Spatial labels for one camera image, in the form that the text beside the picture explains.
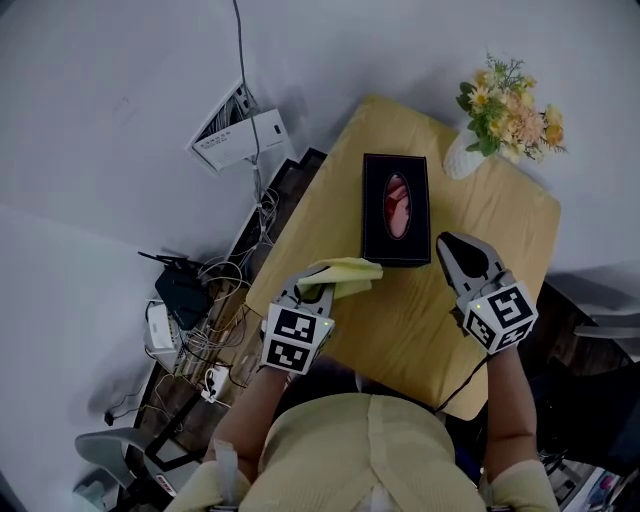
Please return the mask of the black router with antennas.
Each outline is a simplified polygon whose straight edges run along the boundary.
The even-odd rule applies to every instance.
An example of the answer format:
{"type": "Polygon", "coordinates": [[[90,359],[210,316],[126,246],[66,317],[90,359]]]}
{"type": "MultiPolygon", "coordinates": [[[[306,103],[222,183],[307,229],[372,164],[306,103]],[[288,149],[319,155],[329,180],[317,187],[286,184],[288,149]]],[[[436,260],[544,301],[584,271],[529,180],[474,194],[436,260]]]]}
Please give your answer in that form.
{"type": "Polygon", "coordinates": [[[199,278],[201,265],[184,257],[144,252],[138,255],[163,264],[155,289],[179,328],[189,331],[196,327],[213,306],[213,299],[199,278]]]}

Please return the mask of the person's left forearm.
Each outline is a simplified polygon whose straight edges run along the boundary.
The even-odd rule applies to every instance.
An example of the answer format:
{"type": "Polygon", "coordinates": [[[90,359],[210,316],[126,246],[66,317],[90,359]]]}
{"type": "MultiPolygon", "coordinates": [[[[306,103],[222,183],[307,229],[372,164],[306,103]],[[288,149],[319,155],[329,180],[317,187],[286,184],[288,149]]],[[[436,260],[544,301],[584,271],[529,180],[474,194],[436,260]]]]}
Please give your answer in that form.
{"type": "Polygon", "coordinates": [[[231,444],[242,463],[256,466],[288,376],[269,366],[259,369],[214,429],[211,442],[231,444]]]}

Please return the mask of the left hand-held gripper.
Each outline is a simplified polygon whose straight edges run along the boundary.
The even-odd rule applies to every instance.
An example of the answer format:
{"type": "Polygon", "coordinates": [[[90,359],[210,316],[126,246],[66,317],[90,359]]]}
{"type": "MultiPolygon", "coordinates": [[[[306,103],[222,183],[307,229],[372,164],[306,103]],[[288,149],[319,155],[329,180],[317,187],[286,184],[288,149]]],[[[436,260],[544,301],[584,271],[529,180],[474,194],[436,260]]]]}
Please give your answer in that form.
{"type": "Polygon", "coordinates": [[[274,296],[264,326],[262,365],[297,375],[309,371],[335,326],[325,318],[330,316],[335,284],[311,284],[302,291],[298,282],[327,269],[327,265],[313,265],[290,275],[274,296]]]}

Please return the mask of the person's right forearm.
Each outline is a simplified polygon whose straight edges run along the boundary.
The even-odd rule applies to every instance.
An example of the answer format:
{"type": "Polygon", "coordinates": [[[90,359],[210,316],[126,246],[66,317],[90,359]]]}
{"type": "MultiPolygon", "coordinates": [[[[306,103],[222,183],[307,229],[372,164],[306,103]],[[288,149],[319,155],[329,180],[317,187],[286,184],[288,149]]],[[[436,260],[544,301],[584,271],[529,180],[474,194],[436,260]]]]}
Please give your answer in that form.
{"type": "Polygon", "coordinates": [[[488,424],[484,468],[489,482],[512,466],[538,460],[537,417],[518,350],[505,349],[488,361],[488,424]]]}

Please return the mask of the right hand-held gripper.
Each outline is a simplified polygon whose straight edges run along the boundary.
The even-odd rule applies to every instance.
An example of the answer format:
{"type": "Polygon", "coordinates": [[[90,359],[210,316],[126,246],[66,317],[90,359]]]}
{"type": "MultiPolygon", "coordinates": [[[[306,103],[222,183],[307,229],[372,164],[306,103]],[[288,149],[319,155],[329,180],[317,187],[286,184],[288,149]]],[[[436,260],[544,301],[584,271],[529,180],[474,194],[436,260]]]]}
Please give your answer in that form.
{"type": "Polygon", "coordinates": [[[531,332],[538,311],[523,281],[503,271],[497,251],[468,234],[444,232],[436,253],[462,315],[459,326],[489,355],[517,346],[531,332]]]}

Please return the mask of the black tissue box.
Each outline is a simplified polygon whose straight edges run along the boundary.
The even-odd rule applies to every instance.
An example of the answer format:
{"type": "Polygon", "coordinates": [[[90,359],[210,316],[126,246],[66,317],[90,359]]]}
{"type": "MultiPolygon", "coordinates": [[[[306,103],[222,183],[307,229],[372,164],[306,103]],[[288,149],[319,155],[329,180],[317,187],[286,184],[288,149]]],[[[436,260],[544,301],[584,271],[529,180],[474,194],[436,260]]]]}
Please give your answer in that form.
{"type": "Polygon", "coordinates": [[[423,156],[367,153],[362,172],[362,257],[384,267],[420,267],[431,262],[431,215],[427,160],[423,156]],[[385,189],[397,173],[408,185],[410,220],[401,239],[385,222],[385,189]]]}

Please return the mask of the white network device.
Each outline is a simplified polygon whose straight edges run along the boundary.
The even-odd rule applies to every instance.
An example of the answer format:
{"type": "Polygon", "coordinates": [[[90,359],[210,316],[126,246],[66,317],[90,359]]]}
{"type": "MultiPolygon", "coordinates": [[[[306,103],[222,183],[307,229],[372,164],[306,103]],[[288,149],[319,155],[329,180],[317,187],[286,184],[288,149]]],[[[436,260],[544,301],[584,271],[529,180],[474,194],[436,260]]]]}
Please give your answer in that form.
{"type": "Polygon", "coordinates": [[[177,353],[180,348],[180,330],[166,304],[161,300],[150,300],[145,310],[148,335],[145,341],[152,354],[177,353]]]}

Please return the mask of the black office chair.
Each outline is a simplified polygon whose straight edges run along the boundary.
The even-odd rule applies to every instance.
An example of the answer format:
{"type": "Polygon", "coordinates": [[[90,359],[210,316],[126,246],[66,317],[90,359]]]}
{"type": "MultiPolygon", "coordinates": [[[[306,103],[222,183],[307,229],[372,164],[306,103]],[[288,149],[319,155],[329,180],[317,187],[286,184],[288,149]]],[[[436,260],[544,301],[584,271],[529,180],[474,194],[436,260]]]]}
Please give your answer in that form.
{"type": "Polygon", "coordinates": [[[577,336],[577,327],[594,322],[548,283],[537,309],[519,352],[536,404],[538,451],[621,476],[639,470],[640,362],[612,340],[577,336]]]}

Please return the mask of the yellow flower bouquet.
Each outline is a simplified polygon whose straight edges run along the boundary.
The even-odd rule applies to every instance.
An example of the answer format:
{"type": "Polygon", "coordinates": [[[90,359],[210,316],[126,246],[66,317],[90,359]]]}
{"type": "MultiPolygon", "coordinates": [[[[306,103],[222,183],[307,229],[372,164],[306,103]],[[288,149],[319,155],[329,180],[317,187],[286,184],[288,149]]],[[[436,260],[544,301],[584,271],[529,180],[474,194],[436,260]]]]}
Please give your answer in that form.
{"type": "Polygon", "coordinates": [[[499,153],[514,163],[565,153],[563,114],[551,104],[536,106],[536,85],[523,60],[488,54],[485,66],[459,85],[456,102],[469,117],[463,150],[484,158],[499,153]]]}

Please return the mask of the grey chair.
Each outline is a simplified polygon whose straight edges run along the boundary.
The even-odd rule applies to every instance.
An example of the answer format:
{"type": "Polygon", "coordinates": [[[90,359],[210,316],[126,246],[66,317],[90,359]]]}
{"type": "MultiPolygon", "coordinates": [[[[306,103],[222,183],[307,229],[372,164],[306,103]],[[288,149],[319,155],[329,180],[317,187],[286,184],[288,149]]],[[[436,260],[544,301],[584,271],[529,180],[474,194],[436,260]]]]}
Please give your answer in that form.
{"type": "Polygon", "coordinates": [[[163,512],[172,496],[159,483],[158,466],[146,454],[153,438],[133,427],[87,433],[75,439],[77,453],[104,470],[122,489],[123,496],[109,512],[163,512]],[[127,464],[125,451],[139,452],[142,466],[127,464]]]}

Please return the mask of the person's yellow shirt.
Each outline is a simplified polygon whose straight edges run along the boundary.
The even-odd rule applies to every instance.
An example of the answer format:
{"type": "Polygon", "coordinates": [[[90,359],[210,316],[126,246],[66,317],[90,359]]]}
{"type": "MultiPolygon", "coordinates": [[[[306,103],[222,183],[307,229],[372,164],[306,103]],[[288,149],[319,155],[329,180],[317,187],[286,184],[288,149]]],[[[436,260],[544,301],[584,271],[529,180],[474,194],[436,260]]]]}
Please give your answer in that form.
{"type": "Polygon", "coordinates": [[[520,462],[483,497],[456,465],[445,427],[394,397],[341,394],[282,414],[259,475],[232,472],[231,452],[202,464],[165,512],[559,512],[541,463],[520,462]]]}

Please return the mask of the yellow cloth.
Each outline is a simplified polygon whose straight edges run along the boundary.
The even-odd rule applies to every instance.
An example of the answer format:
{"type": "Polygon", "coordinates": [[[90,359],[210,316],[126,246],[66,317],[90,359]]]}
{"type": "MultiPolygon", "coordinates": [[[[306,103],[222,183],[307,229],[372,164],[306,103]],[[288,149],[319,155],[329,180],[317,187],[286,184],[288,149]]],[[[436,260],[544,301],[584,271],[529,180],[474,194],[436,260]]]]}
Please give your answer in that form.
{"type": "Polygon", "coordinates": [[[320,270],[301,277],[296,285],[301,292],[307,292],[316,285],[334,284],[334,299],[368,291],[372,282],[383,277],[383,268],[378,263],[364,258],[344,257],[321,260],[314,264],[320,270]]]}

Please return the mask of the white wall panel box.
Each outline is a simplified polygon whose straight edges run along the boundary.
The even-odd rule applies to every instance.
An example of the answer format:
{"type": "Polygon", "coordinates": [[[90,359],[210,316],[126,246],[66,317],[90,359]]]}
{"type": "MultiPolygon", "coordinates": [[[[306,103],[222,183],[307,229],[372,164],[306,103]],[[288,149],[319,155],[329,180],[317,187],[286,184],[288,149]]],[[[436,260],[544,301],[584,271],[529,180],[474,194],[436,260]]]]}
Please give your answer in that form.
{"type": "Polygon", "coordinates": [[[217,174],[289,144],[279,110],[262,110],[250,90],[238,83],[205,119],[186,150],[208,171],[217,174]]]}

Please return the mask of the white vase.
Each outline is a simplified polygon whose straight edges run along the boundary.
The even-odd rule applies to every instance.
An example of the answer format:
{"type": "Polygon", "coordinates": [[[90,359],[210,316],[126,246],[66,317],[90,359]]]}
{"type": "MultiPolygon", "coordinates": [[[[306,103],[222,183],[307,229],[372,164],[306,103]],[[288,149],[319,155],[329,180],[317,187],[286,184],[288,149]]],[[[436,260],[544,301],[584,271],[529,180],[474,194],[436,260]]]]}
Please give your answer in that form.
{"type": "Polygon", "coordinates": [[[486,160],[479,151],[468,151],[467,147],[478,142],[476,134],[468,128],[463,128],[449,146],[443,161],[445,174],[454,179],[462,180],[474,173],[486,160]]]}

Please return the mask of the pink tissue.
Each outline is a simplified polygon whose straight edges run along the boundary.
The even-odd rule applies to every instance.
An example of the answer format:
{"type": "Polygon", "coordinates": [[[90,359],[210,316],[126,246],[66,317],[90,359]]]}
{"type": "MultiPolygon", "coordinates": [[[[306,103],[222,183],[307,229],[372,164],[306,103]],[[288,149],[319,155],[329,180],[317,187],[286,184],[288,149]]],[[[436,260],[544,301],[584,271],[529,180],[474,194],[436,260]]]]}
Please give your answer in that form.
{"type": "Polygon", "coordinates": [[[384,198],[385,222],[394,239],[401,239],[409,225],[410,197],[406,180],[394,173],[386,186],[384,198]]]}

